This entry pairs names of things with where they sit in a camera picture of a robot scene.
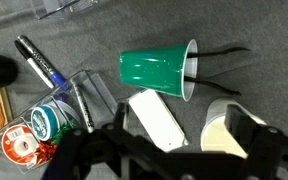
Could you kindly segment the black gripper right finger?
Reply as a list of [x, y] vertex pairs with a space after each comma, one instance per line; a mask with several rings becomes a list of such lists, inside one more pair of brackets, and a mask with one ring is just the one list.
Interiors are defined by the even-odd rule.
[[178, 177], [195, 180], [281, 180], [279, 167], [288, 171], [288, 136], [272, 126], [254, 122], [237, 105], [228, 105], [225, 128], [248, 154], [246, 159], [224, 153], [174, 154]]

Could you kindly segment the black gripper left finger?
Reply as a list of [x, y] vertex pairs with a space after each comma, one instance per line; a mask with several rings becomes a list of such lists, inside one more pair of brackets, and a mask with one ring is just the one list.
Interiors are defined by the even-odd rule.
[[123, 129], [129, 106], [119, 103], [113, 121], [89, 133], [75, 128], [64, 133], [42, 180], [86, 180], [92, 166], [105, 163], [120, 180], [171, 180], [145, 138]]

